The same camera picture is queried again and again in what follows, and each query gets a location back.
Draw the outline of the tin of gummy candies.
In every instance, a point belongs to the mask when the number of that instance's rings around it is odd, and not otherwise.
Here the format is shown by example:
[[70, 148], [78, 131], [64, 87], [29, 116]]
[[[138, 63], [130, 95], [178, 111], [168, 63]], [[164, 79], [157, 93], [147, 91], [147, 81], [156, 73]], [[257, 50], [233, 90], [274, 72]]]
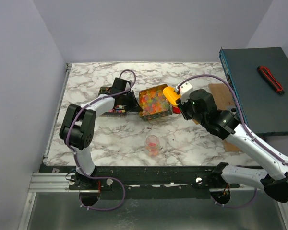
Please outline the tin of gummy candies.
[[162, 84], [139, 92], [139, 105], [142, 108], [139, 117], [143, 121], [172, 115], [171, 105], [163, 94], [167, 86]]

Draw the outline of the yellow plastic scoop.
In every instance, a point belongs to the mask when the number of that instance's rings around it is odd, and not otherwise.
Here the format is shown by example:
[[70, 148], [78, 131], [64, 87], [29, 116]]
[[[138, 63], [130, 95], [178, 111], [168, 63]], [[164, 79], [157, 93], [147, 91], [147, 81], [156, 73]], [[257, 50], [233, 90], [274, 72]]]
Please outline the yellow plastic scoop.
[[165, 87], [163, 89], [163, 95], [166, 97], [166, 99], [172, 106], [178, 107], [176, 101], [181, 98], [181, 95], [177, 94], [174, 88]]

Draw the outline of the clear glass jar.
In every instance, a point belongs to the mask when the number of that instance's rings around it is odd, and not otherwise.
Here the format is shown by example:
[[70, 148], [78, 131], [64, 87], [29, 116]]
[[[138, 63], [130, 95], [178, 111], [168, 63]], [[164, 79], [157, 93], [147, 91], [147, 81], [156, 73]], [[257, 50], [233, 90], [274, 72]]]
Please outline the clear glass jar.
[[160, 151], [159, 138], [155, 135], [148, 136], [144, 143], [144, 150], [148, 156], [157, 156]]

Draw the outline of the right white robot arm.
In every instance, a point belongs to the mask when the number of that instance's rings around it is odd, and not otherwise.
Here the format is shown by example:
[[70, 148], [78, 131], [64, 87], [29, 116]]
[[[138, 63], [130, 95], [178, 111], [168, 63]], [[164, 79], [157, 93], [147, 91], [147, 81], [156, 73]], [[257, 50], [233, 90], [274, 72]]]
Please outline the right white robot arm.
[[231, 111], [219, 110], [206, 90], [187, 92], [176, 104], [186, 120], [194, 120], [210, 134], [237, 146], [261, 166], [252, 169], [221, 163], [211, 176], [215, 187], [243, 184], [263, 190], [278, 202], [288, 202], [288, 156], [259, 138]]

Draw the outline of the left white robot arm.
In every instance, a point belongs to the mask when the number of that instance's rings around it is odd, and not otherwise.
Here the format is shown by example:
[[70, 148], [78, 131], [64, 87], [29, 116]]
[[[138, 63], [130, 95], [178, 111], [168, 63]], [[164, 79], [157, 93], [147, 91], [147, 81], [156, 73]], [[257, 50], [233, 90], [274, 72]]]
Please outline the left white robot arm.
[[93, 175], [96, 166], [89, 146], [93, 140], [96, 119], [118, 105], [124, 105], [129, 111], [138, 108], [132, 90], [135, 81], [115, 78], [112, 86], [94, 100], [83, 105], [70, 104], [66, 110], [59, 137], [73, 153], [76, 163], [74, 182], [80, 182], [86, 189], [94, 188], [97, 180], [108, 179]]

